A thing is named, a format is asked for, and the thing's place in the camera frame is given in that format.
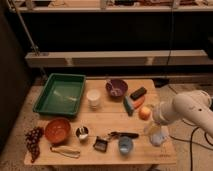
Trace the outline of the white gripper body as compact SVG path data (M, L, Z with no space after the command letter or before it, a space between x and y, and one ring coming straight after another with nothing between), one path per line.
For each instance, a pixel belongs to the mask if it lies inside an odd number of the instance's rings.
M165 114L164 109L166 106L167 106L166 102L160 102L152 110L153 120L159 125L168 125L169 124L169 120L166 119L164 116L164 114Z

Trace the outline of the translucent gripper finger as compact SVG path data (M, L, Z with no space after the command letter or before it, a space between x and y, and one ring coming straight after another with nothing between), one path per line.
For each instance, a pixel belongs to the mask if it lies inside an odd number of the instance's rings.
M157 124L154 121L150 121L145 127L144 127L144 134L150 135L154 133L157 130Z
M152 104L148 104L147 107L148 107L150 110L153 110L153 109L154 109L154 105L152 105Z

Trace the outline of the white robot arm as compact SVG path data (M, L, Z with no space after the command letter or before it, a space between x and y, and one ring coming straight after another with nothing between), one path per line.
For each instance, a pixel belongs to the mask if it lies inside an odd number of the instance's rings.
M176 94L171 100L162 101L152 109L152 119L144 127L146 135L155 134L161 126L185 118L203 129L213 138L212 99L202 90Z

